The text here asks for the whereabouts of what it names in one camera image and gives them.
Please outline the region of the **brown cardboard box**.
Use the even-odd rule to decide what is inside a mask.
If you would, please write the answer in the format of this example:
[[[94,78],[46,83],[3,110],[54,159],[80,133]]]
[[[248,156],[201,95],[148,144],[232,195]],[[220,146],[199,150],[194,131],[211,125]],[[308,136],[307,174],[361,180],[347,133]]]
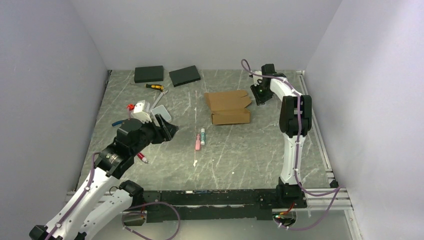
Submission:
[[[238,125],[251,122],[247,107],[252,103],[246,90],[206,92],[204,99],[210,109],[213,125]]]

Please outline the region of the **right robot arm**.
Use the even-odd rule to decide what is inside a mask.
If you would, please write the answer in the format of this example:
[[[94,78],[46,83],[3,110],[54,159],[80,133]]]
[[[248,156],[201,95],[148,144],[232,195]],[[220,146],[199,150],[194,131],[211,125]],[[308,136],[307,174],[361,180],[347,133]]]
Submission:
[[[249,75],[256,104],[263,105],[273,96],[281,101],[279,129],[283,134],[283,167],[275,189],[276,204],[282,208],[305,208],[300,166],[306,136],[312,128],[312,98],[296,90],[287,77],[267,63]]]

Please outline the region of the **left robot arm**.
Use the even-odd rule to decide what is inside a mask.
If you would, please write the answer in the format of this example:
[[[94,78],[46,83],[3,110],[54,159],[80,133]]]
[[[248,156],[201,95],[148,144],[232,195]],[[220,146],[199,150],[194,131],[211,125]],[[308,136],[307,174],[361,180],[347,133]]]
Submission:
[[[92,157],[91,170],[83,185],[46,225],[36,225],[29,233],[32,240],[90,240],[120,212],[137,210],[144,203],[144,189],[127,180],[114,194],[98,205],[134,164],[137,154],[150,144],[170,141],[178,126],[159,114],[155,121],[126,119],[116,131],[113,142]]]

